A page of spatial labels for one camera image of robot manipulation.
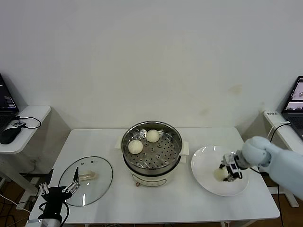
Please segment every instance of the steamed bun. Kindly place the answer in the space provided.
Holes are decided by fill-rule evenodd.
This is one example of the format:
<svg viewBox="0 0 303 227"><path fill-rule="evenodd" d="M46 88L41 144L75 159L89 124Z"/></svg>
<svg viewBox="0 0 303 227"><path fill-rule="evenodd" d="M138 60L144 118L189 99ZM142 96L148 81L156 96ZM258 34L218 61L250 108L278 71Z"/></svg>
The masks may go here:
<svg viewBox="0 0 303 227"><path fill-rule="evenodd" d="M223 167L222 169L217 168L214 171L214 177L217 181L223 181L226 177L228 177L228 171L226 167Z"/></svg>
<svg viewBox="0 0 303 227"><path fill-rule="evenodd" d="M147 141L151 142L151 143L155 143L160 139L160 135L159 132L157 130L149 130L146 134L146 139Z"/></svg>
<svg viewBox="0 0 303 227"><path fill-rule="evenodd" d="M143 150L143 144L139 140L130 141L128 151L133 155L139 154Z"/></svg>

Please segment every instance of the pot base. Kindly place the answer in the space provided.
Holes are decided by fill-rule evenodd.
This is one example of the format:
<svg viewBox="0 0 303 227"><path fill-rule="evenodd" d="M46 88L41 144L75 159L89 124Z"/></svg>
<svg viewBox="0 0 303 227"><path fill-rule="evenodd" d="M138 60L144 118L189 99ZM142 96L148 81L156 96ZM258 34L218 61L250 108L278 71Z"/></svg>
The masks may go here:
<svg viewBox="0 0 303 227"><path fill-rule="evenodd" d="M130 170L133 180L136 182L136 186L144 185L148 187L162 186L173 179L173 174L176 168L167 174L161 176L142 176Z"/></svg>

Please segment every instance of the wall stain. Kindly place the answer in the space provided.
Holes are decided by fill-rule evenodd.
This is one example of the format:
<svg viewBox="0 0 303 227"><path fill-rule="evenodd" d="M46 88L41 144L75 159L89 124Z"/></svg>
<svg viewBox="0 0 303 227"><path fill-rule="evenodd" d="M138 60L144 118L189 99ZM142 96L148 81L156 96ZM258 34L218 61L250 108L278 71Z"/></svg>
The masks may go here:
<svg viewBox="0 0 303 227"><path fill-rule="evenodd" d="M209 108L205 108L205 109L201 110L200 115L201 116L206 116L206 115L209 114L209 112L210 112L210 109Z"/></svg>
<svg viewBox="0 0 303 227"><path fill-rule="evenodd" d="M237 84L235 86L232 86L230 89L228 89L230 93L232 93L235 96L238 96L242 94L243 91L243 85L242 84Z"/></svg>

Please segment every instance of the white wall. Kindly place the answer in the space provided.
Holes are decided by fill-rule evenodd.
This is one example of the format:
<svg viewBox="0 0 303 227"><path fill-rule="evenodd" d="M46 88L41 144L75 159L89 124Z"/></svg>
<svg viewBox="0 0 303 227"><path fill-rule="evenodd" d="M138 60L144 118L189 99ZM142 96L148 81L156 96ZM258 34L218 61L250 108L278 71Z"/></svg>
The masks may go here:
<svg viewBox="0 0 303 227"><path fill-rule="evenodd" d="M52 106L71 129L157 119L262 134L259 112L276 109L303 71L302 9L300 0L2 1L0 72L19 100Z"/></svg>

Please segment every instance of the robotic arm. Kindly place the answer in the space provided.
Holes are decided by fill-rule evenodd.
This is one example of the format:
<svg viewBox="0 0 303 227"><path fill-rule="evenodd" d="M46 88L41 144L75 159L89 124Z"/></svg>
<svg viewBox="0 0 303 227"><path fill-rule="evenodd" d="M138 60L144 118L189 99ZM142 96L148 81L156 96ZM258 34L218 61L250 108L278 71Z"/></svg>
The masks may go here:
<svg viewBox="0 0 303 227"><path fill-rule="evenodd" d="M219 168L226 167L225 181L242 178L242 170L262 167L270 178L303 200L303 156L283 150L263 137L247 140L236 154L225 154Z"/></svg>
<svg viewBox="0 0 303 227"><path fill-rule="evenodd" d="M65 201L69 199L79 188L79 168L77 167L73 181L68 186L48 187L53 174L53 169L48 174L46 182L39 184L40 193L45 203L42 203L39 208L45 205L43 214L38 219L28 220L26 227L62 227L65 220L62 222L60 215L62 205L67 204Z"/></svg>

